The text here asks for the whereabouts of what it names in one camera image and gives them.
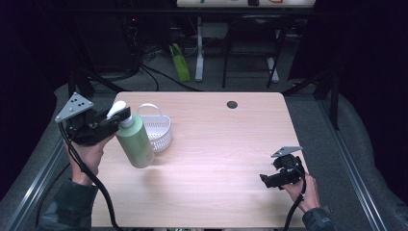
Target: wooden table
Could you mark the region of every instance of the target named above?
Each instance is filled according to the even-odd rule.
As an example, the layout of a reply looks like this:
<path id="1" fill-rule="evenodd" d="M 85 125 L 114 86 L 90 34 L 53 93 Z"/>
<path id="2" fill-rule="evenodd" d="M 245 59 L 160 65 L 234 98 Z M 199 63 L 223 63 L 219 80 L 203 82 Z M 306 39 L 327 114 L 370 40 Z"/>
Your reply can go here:
<path id="1" fill-rule="evenodd" d="M 268 189 L 259 174 L 275 174 L 270 154 L 299 145 L 280 93 L 122 92 L 135 113 L 153 103 L 171 118 L 171 146 L 152 166 L 134 168 L 116 138 L 105 147 L 99 177 L 123 227 L 282 227 L 293 202 Z M 236 109 L 227 102 L 238 103 Z M 296 210 L 291 227 L 302 227 Z M 92 226 L 111 226 L 98 193 Z"/>

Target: white basket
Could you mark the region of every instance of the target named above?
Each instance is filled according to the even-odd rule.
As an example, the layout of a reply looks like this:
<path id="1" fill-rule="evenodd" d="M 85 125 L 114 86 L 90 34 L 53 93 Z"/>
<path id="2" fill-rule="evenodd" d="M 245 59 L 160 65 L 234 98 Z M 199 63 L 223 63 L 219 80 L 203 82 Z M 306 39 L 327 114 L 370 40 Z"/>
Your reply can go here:
<path id="1" fill-rule="evenodd" d="M 145 107 L 155 108 L 159 115 L 141 115 L 140 109 Z M 138 107 L 138 114 L 143 120 L 147 136 L 152 143 L 155 153 L 164 151 L 171 144 L 171 123 L 167 115 L 163 115 L 162 110 L 154 104 L 145 103 Z"/>

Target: hand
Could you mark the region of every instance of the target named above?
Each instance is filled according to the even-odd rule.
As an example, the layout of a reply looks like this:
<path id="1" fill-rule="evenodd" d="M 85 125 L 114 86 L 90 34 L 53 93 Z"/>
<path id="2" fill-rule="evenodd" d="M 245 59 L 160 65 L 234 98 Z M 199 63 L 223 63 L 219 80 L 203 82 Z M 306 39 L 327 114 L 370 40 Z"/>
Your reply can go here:
<path id="1" fill-rule="evenodd" d="M 102 155 L 103 155 L 103 148 L 105 147 L 106 143 L 110 141 L 115 134 L 107 137 L 103 141 L 93 145 L 93 146 L 81 146 L 78 145 L 77 143 L 73 142 L 72 145 L 74 146 L 75 150 L 78 152 L 79 156 L 81 157 L 82 161 L 88 166 L 88 168 L 93 172 L 93 174 L 97 175 L 98 174 L 98 167 L 99 164 L 101 163 Z M 68 147 L 65 145 L 65 150 L 68 153 Z M 92 181 L 89 179 L 89 177 L 81 171 L 79 168 L 78 164 L 72 159 L 72 157 L 68 154 L 69 156 L 69 162 L 71 163 L 71 168 L 72 168 L 72 181 L 81 184 L 81 185 L 86 185 L 90 186 L 92 184 Z"/>
<path id="2" fill-rule="evenodd" d="M 311 209 L 320 207 L 319 201 L 319 193 L 318 193 L 318 184 L 316 183 L 316 179 L 313 176 L 305 173 L 306 179 L 306 192 L 305 196 L 303 197 L 303 201 L 299 204 L 299 209 L 303 211 L 303 213 L 308 212 Z M 288 192 L 291 196 L 292 201 L 296 201 L 297 197 L 299 196 L 300 192 L 302 191 L 303 180 L 300 179 L 296 184 L 293 185 L 284 185 L 282 188 Z"/>

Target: small black hole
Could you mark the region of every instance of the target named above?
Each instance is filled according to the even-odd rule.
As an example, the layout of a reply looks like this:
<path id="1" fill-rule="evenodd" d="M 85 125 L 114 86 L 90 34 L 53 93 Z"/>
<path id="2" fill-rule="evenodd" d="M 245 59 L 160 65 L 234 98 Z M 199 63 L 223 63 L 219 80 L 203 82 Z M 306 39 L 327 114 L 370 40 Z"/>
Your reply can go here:
<path id="1" fill-rule="evenodd" d="M 235 101 L 228 101 L 227 107 L 230 109 L 236 109 L 238 107 L 238 103 Z"/>

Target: sleeve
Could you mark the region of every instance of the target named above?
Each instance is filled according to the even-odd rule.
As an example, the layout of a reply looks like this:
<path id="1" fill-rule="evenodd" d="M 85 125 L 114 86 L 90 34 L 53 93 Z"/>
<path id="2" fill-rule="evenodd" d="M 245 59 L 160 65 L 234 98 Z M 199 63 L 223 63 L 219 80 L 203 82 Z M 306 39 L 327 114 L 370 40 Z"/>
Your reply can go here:
<path id="1" fill-rule="evenodd" d="M 329 214 L 321 209 L 309 210 L 303 215 L 303 223 L 307 230 L 311 231 L 341 231 L 341 227 L 331 220 Z"/>
<path id="2" fill-rule="evenodd" d="M 90 230 L 93 202 L 98 189 L 66 180 L 57 191 L 37 230 Z"/>

